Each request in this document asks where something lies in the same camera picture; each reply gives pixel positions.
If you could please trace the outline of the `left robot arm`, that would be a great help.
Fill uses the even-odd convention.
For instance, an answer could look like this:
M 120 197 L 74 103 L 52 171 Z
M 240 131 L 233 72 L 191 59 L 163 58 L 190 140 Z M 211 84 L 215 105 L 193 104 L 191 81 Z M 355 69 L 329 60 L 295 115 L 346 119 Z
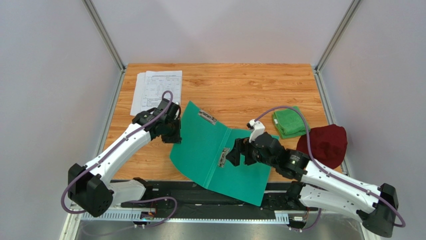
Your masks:
M 182 141 L 181 107 L 162 98 L 158 107 L 138 113 L 124 133 L 104 152 L 84 165 L 75 163 L 67 173 L 68 185 L 62 197 L 81 207 L 80 213 L 99 217 L 111 206 L 142 200 L 152 190 L 145 180 L 135 177 L 113 182 L 118 170 L 139 149 L 160 137 L 165 144 Z

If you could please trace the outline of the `printed paper sheet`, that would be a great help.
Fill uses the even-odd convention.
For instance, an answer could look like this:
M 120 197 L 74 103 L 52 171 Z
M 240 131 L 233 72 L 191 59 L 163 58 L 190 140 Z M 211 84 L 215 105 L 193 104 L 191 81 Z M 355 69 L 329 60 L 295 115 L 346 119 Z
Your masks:
M 182 102 L 183 72 L 176 71 L 146 71 L 137 75 L 140 97 L 136 101 L 137 110 L 145 111 L 157 107 L 163 93 L 170 91 L 173 102 Z

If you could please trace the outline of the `green file folder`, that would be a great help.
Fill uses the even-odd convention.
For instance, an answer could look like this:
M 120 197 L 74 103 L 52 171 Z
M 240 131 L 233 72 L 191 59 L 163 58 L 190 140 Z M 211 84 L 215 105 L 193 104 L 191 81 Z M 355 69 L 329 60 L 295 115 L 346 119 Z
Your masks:
M 173 145 L 171 162 L 184 176 L 207 190 L 260 206 L 270 166 L 233 166 L 226 160 L 224 167 L 218 167 L 222 150 L 231 150 L 235 139 L 249 137 L 250 130 L 229 128 L 220 121 L 213 125 L 198 115 L 199 110 L 192 101 L 188 102 L 181 117 L 182 141 Z

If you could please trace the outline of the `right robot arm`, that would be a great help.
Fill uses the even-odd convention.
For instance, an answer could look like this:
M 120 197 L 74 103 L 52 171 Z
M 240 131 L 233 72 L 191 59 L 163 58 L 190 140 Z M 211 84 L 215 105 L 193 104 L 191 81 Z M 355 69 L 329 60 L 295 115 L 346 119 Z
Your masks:
M 369 184 L 336 172 L 301 151 L 285 148 L 267 132 L 253 141 L 237 138 L 225 158 L 237 167 L 241 157 L 247 166 L 267 165 L 294 180 L 292 201 L 345 215 L 378 236 L 392 237 L 399 207 L 394 186 Z

